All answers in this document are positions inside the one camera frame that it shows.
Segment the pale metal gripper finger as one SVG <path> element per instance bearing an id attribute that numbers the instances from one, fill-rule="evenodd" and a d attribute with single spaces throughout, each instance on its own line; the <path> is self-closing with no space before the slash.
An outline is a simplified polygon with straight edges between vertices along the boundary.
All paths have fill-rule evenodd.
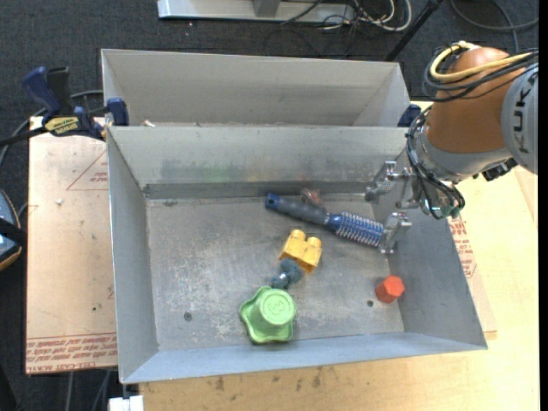
<path id="1" fill-rule="evenodd" d="M 411 227 L 412 223 L 407 213 L 402 211 L 392 212 L 385 220 L 384 230 L 378 246 L 379 252 L 393 254 L 399 240 Z"/>
<path id="2" fill-rule="evenodd" d="M 380 198 L 388 194 L 397 184 L 407 182 L 411 177 L 412 170 L 408 166 L 404 165 L 398 170 L 397 161 L 385 161 L 372 182 L 366 185 L 365 201 L 378 203 Z"/>

